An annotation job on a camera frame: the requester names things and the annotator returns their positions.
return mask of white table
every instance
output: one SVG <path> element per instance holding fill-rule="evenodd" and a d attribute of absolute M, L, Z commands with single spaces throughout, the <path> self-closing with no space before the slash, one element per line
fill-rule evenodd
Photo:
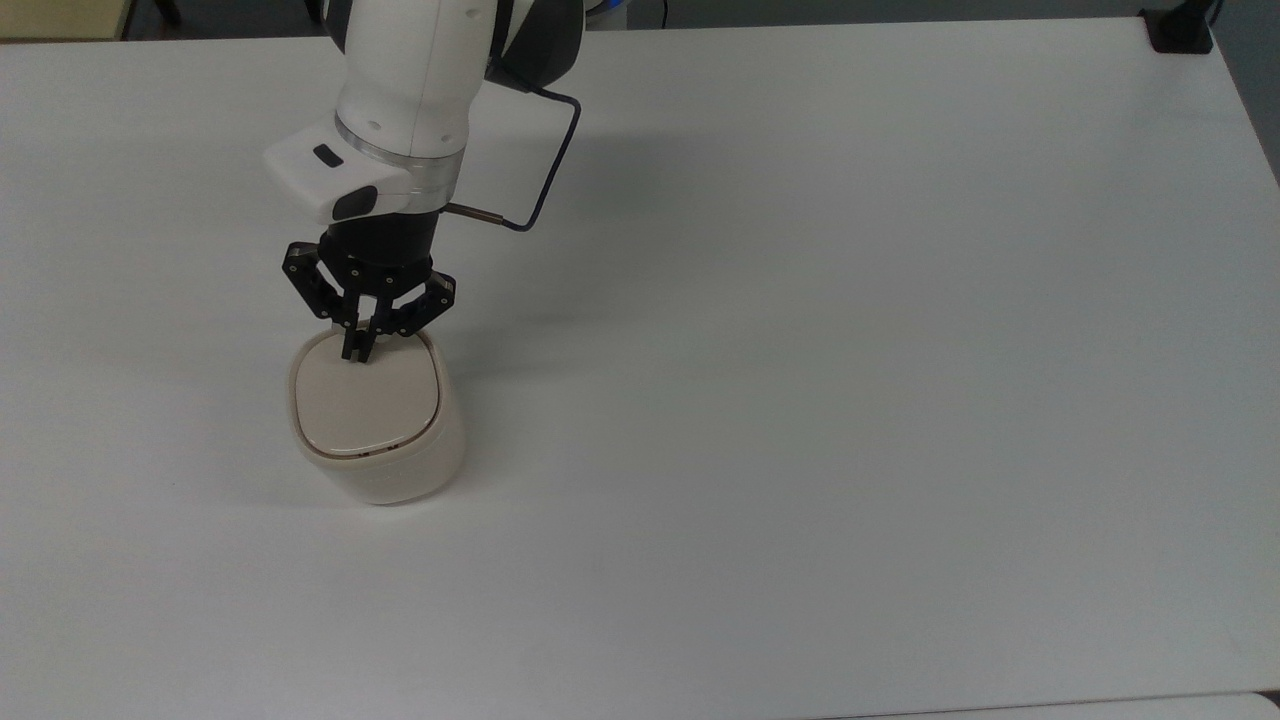
<path fill-rule="evenodd" d="M 92 68 L 92 76 L 83 70 Z M 453 218 L 471 451 L 291 445 L 325 40 L 0 49 L 0 716 L 777 720 L 1280 685 L 1280 192 L 1135 19 L 588 38 Z M 564 117 L 486 87 L 458 200 Z"/>

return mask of floor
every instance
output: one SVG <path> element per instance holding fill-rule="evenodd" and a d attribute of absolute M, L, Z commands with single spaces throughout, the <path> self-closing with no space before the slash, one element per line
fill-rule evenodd
<path fill-rule="evenodd" d="M 180 27 L 152 0 L 134 0 L 127 40 L 324 35 L 303 0 L 175 0 Z M 668 27 L 1133 17 L 1174 0 L 667 0 Z M 657 28 L 663 0 L 634 0 L 630 27 Z M 1280 0 L 1226 0 L 1215 35 L 1271 169 L 1280 178 Z"/>

